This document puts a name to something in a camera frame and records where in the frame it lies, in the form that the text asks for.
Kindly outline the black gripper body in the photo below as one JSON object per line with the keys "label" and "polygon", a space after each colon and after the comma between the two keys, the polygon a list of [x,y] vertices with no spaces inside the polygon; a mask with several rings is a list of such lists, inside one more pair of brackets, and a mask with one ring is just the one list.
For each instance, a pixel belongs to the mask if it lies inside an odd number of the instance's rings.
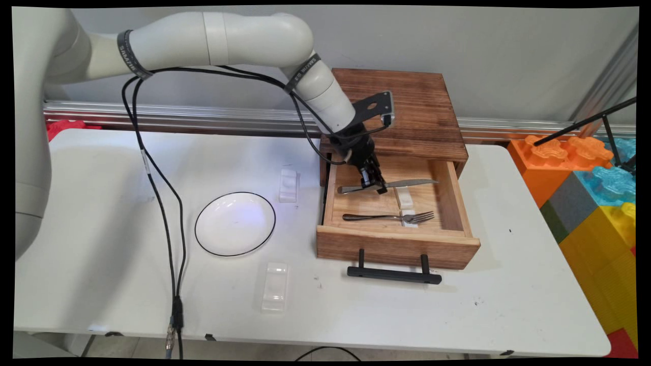
{"label": "black gripper body", "polygon": [[356,167],[361,176],[381,176],[375,144],[364,125],[346,127],[330,135],[330,143],[342,157],[352,152],[348,164]]}

